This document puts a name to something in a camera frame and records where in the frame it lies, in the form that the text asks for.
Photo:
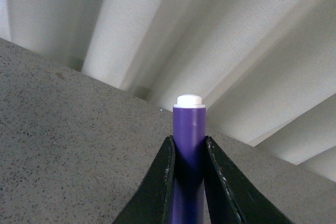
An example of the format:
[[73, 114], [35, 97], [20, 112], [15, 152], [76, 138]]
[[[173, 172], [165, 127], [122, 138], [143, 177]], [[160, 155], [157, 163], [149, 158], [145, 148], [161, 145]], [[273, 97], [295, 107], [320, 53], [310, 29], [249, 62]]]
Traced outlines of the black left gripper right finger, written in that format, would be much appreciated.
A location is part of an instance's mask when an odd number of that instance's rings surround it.
[[292, 223], [210, 136], [205, 138], [204, 186], [211, 223]]

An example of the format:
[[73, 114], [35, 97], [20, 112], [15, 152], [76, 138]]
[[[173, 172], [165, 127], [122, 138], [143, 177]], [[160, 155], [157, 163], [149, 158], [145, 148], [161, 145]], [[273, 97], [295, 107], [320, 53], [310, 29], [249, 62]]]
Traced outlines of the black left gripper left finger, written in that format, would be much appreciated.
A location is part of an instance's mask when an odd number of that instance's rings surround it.
[[114, 223], [169, 223], [173, 197], [175, 146], [163, 141], [139, 188]]

